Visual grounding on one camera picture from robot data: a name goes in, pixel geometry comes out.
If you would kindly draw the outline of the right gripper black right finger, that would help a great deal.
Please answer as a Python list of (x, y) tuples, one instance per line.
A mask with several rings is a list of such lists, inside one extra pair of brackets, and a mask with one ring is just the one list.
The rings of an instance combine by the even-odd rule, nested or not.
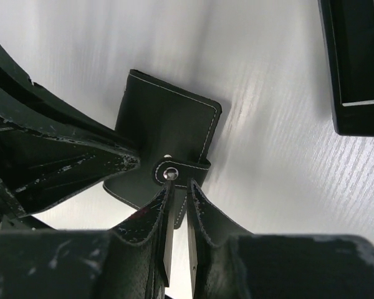
[(374, 298), (374, 245), (357, 235), (253, 234), (187, 187), (194, 298)]

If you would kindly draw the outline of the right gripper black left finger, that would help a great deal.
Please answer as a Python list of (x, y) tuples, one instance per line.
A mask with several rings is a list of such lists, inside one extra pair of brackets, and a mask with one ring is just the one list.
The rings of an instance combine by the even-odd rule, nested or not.
[(175, 186), (109, 230), (0, 230), (0, 298), (164, 298)]

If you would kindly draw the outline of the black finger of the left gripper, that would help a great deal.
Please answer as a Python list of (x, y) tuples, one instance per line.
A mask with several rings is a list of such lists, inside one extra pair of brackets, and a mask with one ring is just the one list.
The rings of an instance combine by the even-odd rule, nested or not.
[(0, 45), (0, 223), (33, 223), (139, 165), (131, 142), (33, 82)]

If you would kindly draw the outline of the black leather card holder wallet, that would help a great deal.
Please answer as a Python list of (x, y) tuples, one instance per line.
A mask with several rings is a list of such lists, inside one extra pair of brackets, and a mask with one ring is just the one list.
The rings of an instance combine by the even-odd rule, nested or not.
[(178, 229), (186, 212), (187, 182), (203, 184), (211, 167), (207, 155), (221, 113), (221, 104), (214, 100), (131, 69), (115, 131), (137, 147), (140, 167), (104, 181), (104, 190), (139, 209), (165, 183), (165, 171), (177, 170)]

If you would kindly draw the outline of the black plastic card tray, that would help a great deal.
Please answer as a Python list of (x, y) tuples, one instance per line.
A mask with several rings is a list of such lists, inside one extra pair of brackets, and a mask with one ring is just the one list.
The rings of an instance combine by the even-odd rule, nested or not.
[(318, 4), (335, 131), (374, 137), (374, 0)]

